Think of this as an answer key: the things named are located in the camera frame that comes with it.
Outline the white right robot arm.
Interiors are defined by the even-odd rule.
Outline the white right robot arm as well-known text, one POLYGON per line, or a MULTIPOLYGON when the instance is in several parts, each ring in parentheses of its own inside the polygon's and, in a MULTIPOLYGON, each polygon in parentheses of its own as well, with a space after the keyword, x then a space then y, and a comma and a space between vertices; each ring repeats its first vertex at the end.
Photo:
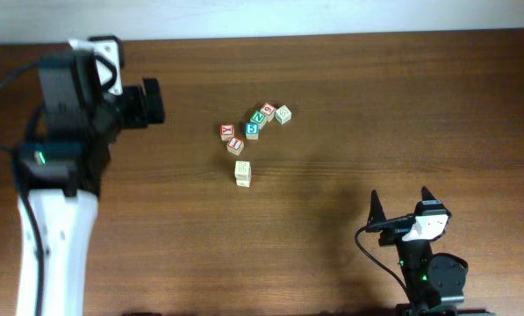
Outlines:
POLYGON ((387 219, 375 190, 363 231, 378 233, 378 245, 395 247, 408 303, 397 305, 397 315, 457 315, 464 301, 468 263, 455 255, 434 253, 431 244, 445 233, 452 217, 443 202, 422 187, 421 200, 412 213, 387 219))

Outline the plain picture wooden block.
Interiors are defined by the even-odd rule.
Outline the plain picture wooden block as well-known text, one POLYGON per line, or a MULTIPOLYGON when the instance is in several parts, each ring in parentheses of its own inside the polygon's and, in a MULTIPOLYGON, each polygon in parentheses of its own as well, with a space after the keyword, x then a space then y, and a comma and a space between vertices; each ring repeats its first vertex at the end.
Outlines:
POLYGON ((250 180, 244 180, 244 179, 237 179, 236 184, 240 187, 250 187, 251 181, 250 180))

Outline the red Y wooden block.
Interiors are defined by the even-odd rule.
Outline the red Y wooden block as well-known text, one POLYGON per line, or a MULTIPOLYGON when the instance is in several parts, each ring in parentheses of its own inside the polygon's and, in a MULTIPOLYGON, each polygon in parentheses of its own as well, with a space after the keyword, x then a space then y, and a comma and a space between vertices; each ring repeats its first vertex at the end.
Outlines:
POLYGON ((223 141, 229 141, 234 137, 234 125, 232 124, 223 124, 220 126, 219 130, 220 138, 223 141))

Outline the red 6 wooden block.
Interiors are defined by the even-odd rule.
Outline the red 6 wooden block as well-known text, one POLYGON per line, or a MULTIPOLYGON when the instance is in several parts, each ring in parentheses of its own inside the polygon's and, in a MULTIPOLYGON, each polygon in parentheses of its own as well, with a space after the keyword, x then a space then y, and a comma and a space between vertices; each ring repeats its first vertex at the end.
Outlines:
POLYGON ((270 122, 276 114, 276 107, 271 103, 265 103, 261 109, 260 112, 265 116, 266 120, 270 122))

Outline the red I wooden block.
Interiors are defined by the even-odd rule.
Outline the red I wooden block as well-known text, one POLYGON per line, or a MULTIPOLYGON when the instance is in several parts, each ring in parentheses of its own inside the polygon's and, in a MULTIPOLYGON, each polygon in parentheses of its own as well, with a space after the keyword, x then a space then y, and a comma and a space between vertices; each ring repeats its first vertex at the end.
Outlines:
POLYGON ((237 137, 232 137, 226 144, 227 150, 231 154, 235 154, 235 155, 240 155, 244 147, 245 147, 244 141, 237 137))

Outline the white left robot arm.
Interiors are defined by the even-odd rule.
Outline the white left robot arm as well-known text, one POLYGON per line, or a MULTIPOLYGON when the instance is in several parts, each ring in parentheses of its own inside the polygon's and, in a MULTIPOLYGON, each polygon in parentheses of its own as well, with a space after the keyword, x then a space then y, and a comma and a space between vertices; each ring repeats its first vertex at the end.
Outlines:
POLYGON ((18 315, 83 313, 102 175, 123 130, 164 122, 160 84, 124 85, 122 41, 72 39, 38 64, 43 102, 12 152, 22 255, 18 315))

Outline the blue 5 wooden block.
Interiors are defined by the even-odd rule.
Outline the blue 5 wooden block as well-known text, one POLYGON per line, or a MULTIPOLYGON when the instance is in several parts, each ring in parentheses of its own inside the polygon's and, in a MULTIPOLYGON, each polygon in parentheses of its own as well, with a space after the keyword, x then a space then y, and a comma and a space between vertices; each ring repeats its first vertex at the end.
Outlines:
POLYGON ((246 123, 245 135, 248 140, 258 140, 260 134, 260 128, 257 123, 246 123))

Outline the plain top wooden block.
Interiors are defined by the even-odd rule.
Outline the plain top wooden block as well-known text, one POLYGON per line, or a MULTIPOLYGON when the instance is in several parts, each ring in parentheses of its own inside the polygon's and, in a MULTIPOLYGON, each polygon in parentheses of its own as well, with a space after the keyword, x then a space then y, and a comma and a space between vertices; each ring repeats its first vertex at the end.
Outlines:
POLYGON ((291 110, 286 105, 282 105, 276 110, 275 119, 280 125, 284 125, 285 123, 289 122, 291 117, 291 110))

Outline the green N wooden block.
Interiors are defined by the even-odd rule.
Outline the green N wooden block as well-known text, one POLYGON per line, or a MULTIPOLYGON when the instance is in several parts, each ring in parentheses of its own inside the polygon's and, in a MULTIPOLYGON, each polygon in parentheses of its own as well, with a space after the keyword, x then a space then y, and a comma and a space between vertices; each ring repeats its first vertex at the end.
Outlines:
POLYGON ((263 129, 265 124, 267 123, 267 117, 265 114, 263 114, 260 111, 254 111, 250 118, 251 123, 256 123, 258 125, 259 129, 263 129))

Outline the blue T wooden block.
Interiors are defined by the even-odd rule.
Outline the blue T wooden block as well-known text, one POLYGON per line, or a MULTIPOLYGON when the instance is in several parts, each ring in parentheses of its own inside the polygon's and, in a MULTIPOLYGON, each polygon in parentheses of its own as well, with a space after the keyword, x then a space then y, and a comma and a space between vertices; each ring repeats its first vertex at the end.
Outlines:
POLYGON ((251 178, 250 162, 236 161, 234 168, 234 176, 236 179, 249 180, 251 178))

